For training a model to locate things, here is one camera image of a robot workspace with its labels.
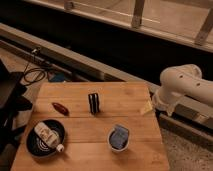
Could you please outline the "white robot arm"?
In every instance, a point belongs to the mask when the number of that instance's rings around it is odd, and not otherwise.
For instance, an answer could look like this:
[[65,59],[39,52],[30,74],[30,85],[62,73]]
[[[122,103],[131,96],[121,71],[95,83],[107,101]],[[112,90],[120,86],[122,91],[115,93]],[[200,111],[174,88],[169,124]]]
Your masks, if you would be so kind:
[[213,107],[213,81],[202,78],[201,69],[195,64],[173,66],[160,74],[161,86],[152,96],[153,106],[169,116],[180,99],[187,95]]

